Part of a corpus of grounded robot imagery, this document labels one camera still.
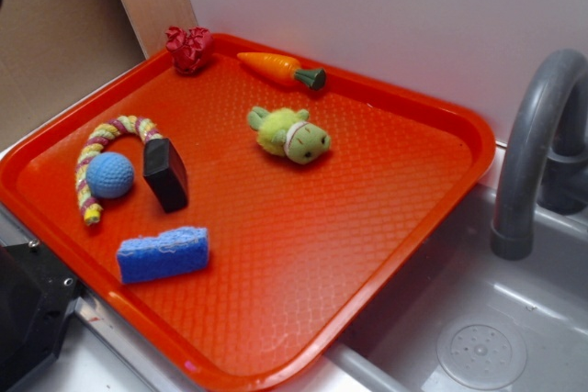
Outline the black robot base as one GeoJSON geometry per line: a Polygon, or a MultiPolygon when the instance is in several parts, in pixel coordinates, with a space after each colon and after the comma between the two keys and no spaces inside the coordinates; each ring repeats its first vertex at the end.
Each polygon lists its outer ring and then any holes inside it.
{"type": "Polygon", "coordinates": [[[58,360],[82,284],[43,242],[1,247],[1,389],[58,360]]]}

